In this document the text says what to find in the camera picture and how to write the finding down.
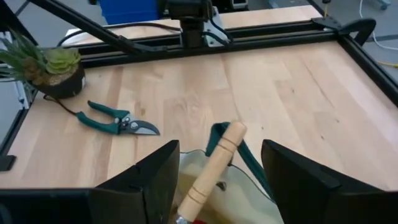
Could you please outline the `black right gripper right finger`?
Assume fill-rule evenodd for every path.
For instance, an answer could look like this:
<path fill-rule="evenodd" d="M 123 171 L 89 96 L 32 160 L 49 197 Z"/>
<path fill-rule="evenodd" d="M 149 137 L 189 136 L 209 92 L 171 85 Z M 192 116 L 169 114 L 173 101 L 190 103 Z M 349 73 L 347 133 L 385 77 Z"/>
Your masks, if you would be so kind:
<path fill-rule="evenodd" d="M 270 139 L 261 157 L 284 223 L 384 223 L 383 190 Z"/>

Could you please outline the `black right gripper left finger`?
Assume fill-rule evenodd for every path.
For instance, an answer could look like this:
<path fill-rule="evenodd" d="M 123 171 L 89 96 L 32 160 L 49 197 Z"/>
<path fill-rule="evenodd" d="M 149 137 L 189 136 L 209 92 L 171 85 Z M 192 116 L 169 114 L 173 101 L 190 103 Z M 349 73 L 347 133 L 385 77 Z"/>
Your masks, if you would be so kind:
<path fill-rule="evenodd" d="M 180 146 L 171 140 L 90 193 L 92 223 L 167 223 Z"/>

